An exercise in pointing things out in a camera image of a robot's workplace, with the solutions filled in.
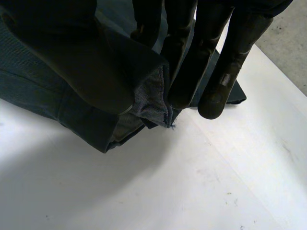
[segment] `gray floor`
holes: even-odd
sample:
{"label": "gray floor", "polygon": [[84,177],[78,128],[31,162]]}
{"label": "gray floor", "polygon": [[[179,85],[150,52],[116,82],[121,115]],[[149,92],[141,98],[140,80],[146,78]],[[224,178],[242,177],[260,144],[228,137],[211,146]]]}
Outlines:
{"label": "gray floor", "polygon": [[307,95],[307,0],[294,0],[256,45]]}

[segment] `white surface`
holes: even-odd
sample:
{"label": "white surface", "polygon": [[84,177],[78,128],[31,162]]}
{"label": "white surface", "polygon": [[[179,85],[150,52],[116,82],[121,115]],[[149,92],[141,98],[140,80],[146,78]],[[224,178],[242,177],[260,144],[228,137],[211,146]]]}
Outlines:
{"label": "white surface", "polygon": [[1,230],[306,230],[307,98],[254,47],[248,100],[102,154],[0,101]]}

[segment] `dark gray fabric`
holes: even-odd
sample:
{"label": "dark gray fabric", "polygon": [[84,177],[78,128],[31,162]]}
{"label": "dark gray fabric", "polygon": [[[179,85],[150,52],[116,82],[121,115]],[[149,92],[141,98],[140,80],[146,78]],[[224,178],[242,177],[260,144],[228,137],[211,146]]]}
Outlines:
{"label": "dark gray fabric", "polygon": [[0,98],[57,120],[99,151],[107,152],[125,143],[145,126],[170,127],[180,111],[172,110],[166,101],[168,64],[156,53],[161,50],[167,31],[165,16],[154,47],[156,52],[128,38],[136,27],[130,0],[99,0],[96,16],[101,23],[118,32],[109,30],[107,36],[135,93],[135,105],[128,114],[110,115],[87,104],[25,48],[1,20]]}

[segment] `denim fabric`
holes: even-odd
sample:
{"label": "denim fabric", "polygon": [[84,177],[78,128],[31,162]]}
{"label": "denim fabric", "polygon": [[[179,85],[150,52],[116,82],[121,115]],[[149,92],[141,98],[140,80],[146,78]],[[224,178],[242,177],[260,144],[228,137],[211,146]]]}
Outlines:
{"label": "denim fabric", "polygon": [[[103,112],[87,104],[59,75],[24,47],[0,20],[0,98],[36,114],[57,120],[101,152],[122,145],[145,126],[170,127],[180,111],[167,103],[168,63],[160,52],[167,32],[165,13],[154,51],[129,39],[136,28],[130,0],[98,0],[96,17],[112,28],[111,46],[133,85],[135,104],[125,115]],[[208,69],[218,58],[215,53]],[[201,86],[205,86],[206,73]],[[245,99],[239,85],[233,100]]]}

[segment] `gloved hand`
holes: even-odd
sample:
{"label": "gloved hand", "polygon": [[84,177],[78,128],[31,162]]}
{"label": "gloved hand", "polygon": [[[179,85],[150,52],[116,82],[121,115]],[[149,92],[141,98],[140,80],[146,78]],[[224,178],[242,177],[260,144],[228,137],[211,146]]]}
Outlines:
{"label": "gloved hand", "polygon": [[111,114],[132,108],[133,91],[95,20],[96,0],[0,0],[1,9],[15,37],[88,104]]}
{"label": "gloved hand", "polygon": [[[137,29],[131,38],[152,47],[159,33],[162,0],[132,0]],[[228,19],[230,24],[220,58],[198,104],[201,116],[217,118],[223,111],[237,75],[253,44],[292,0],[165,0],[168,33],[161,55],[170,64],[173,108],[189,106]],[[197,18],[192,44],[179,65]]]}

